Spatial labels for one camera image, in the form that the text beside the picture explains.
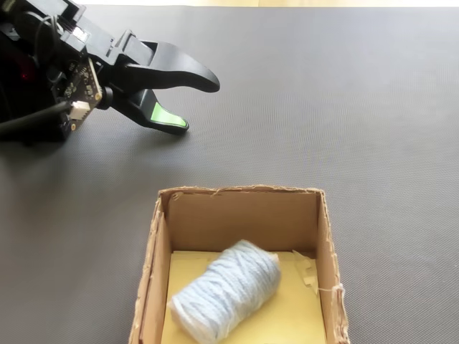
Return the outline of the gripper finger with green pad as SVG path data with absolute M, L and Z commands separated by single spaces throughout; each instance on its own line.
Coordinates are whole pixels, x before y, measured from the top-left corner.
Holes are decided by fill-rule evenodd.
M 111 107 L 138 125 L 172 135 L 183 135 L 189 129 L 188 122 L 164 108 L 153 90 L 141 90 L 126 94 L 107 87 L 113 94 Z

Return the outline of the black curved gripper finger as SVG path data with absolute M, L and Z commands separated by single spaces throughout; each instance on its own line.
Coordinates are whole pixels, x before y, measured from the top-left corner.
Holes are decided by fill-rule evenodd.
M 147 42 L 127 30 L 115 45 L 120 49 L 114 85 L 125 93 L 191 87 L 217 92 L 217 76 L 177 46 L 166 42 Z

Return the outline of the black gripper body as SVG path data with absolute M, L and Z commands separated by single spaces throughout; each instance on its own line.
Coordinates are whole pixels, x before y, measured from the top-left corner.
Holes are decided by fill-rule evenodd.
M 66 72 L 71 62 L 86 58 L 100 64 L 96 69 L 102 86 L 120 89 L 116 79 L 116 60 L 120 50 L 114 47 L 114 38 L 90 21 L 85 7 L 73 1 L 54 1 L 53 15 L 57 17 L 57 42 L 53 50 L 53 66 Z

